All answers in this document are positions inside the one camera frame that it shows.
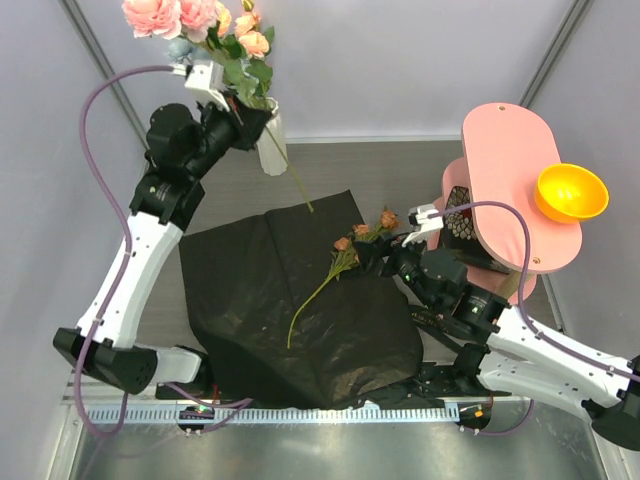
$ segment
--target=bowl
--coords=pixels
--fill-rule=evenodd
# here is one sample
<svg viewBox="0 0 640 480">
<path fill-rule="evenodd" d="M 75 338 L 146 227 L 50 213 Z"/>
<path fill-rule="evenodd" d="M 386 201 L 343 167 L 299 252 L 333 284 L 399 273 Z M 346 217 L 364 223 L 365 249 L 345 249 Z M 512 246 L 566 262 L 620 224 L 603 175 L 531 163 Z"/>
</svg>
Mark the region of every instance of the bowl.
<svg viewBox="0 0 640 480">
<path fill-rule="evenodd" d="M 557 163 L 545 168 L 536 185 L 536 204 L 544 215 L 560 223 L 597 217 L 609 205 L 609 191 L 584 167 Z"/>
</svg>

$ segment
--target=white vase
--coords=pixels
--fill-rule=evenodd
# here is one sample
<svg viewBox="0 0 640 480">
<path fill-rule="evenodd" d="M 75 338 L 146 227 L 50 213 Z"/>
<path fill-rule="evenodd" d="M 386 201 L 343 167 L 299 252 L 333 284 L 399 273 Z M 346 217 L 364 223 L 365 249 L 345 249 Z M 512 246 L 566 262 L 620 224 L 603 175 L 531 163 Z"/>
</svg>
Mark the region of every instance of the white vase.
<svg viewBox="0 0 640 480">
<path fill-rule="evenodd" d="M 267 122 L 267 127 L 273 137 L 280 145 L 282 152 L 287 155 L 287 144 L 284 138 L 284 125 L 282 123 L 282 116 L 278 109 L 278 102 L 273 98 L 269 98 L 269 105 L 271 105 L 273 118 Z M 282 154 L 278 150 L 278 147 L 273 142 L 271 135 L 266 131 L 262 132 L 260 139 L 256 142 L 258 146 L 258 154 L 260 155 L 260 165 L 264 173 L 271 176 L 282 175 L 287 170 L 287 162 L 282 158 Z"/>
</svg>

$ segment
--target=gray wall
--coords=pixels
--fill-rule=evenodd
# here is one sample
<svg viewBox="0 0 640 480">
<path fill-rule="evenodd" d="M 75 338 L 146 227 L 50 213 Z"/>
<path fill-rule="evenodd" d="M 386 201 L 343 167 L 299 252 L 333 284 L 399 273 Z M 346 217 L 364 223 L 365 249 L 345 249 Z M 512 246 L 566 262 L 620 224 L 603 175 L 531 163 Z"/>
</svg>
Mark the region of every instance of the gray wall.
<svg viewBox="0 0 640 480">
<path fill-rule="evenodd" d="M 70 372 L 53 334 L 83 313 L 121 233 L 78 143 L 80 106 L 101 81 L 90 57 L 58 2 L 2 2 L 0 16 L 0 477 L 30 480 L 44 478 Z M 90 140 L 125 205 L 142 148 L 111 94 Z"/>
<path fill-rule="evenodd" d="M 551 277 L 562 316 L 572 336 L 628 358 L 640 354 L 639 18 L 637 0 L 594 2 L 534 104 L 563 161 L 595 171 L 611 194 L 584 224 L 578 258 Z"/>
<path fill-rule="evenodd" d="M 167 61 L 165 40 L 133 38 L 122 0 L 78 3 L 115 70 Z M 288 137 L 318 138 L 459 135 L 477 105 L 518 103 L 573 0 L 255 3 L 276 26 Z M 144 122 L 185 97 L 175 79 L 127 88 Z"/>
</svg>

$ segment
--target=flower stem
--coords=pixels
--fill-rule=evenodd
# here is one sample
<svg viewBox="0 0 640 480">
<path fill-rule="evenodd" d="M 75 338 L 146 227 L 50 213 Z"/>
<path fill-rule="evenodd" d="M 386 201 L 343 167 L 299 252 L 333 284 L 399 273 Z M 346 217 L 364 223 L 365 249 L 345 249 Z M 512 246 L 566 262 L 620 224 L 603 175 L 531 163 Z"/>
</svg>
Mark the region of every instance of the flower stem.
<svg viewBox="0 0 640 480">
<path fill-rule="evenodd" d="M 267 131 L 267 133 L 271 137 L 271 140 L 273 140 L 273 143 L 276 144 L 276 148 L 280 152 L 280 155 L 282 155 L 282 158 L 284 158 L 284 161 L 287 164 L 287 167 L 289 167 L 289 170 L 291 171 L 291 174 L 293 175 L 293 179 L 296 181 L 296 184 L 298 185 L 298 190 L 300 190 L 300 193 L 302 194 L 302 198 L 304 198 L 304 201 L 307 204 L 307 207 L 309 207 L 309 211 L 311 213 L 313 213 L 313 207 L 311 206 L 311 200 L 309 200 L 309 195 L 307 194 L 307 190 L 304 188 L 304 185 L 302 184 L 302 181 L 300 181 L 300 177 L 298 177 L 298 172 L 296 172 L 296 169 L 293 167 L 293 165 L 291 165 L 291 163 L 289 163 L 289 159 L 287 158 L 287 155 L 284 153 L 284 150 L 282 149 L 280 144 L 276 141 L 276 137 L 273 135 L 273 132 L 271 131 L 271 129 L 269 128 L 268 125 L 265 127 L 265 130 Z"/>
<path fill-rule="evenodd" d="M 318 294 L 322 291 L 322 289 L 324 287 L 326 287 L 329 284 L 329 282 L 331 280 L 333 280 L 334 277 L 336 275 L 338 275 L 339 273 L 340 273 L 340 270 L 337 270 L 336 272 L 329 273 L 329 275 L 324 280 L 324 282 L 322 282 L 322 284 L 318 287 L 318 289 L 315 292 L 313 292 L 309 298 L 307 298 L 307 301 L 302 304 L 302 306 L 298 309 L 296 314 L 293 316 L 293 320 L 291 320 L 291 325 L 289 325 L 289 335 L 287 336 L 287 349 L 288 350 L 291 350 L 291 337 L 293 336 L 293 327 L 296 324 L 296 320 L 298 319 L 298 315 L 300 315 L 302 313 L 302 310 L 304 310 L 305 307 L 307 305 L 309 305 L 309 303 L 311 303 L 311 300 L 316 298 L 318 296 Z"/>
</svg>

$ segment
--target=perforated metal rail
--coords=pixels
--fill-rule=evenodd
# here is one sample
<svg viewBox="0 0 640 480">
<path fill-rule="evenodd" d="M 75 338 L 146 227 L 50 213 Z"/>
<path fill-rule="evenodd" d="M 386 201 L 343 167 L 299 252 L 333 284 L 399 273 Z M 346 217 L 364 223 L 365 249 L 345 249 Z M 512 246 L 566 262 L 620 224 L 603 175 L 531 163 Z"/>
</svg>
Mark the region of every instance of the perforated metal rail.
<svg viewBox="0 0 640 480">
<path fill-rule="evenodd" d="M 179 420 L 185 404 L 129 405 L 127 424 L 168 424 Z M 233 410 L 217 408 L 215 419 L 180 420 L 181 424 L 209 424 L 227 418 Z M 114 424 L 120 414 L 120 405 L 96 405 L 89 408 L 89 418 L 101 425 Z M 362 408 L 345 410 L 263 410 L 247 409 L 232 421 L 236 425 L 282 425 L 282 424 L 340 424 L 340 423 L 434 423 L 459 421 L 458 405 L 447 403 L 444 408 L 421 408 L 408 410 L 381 410 L 372 403 Z"/>
</svg>

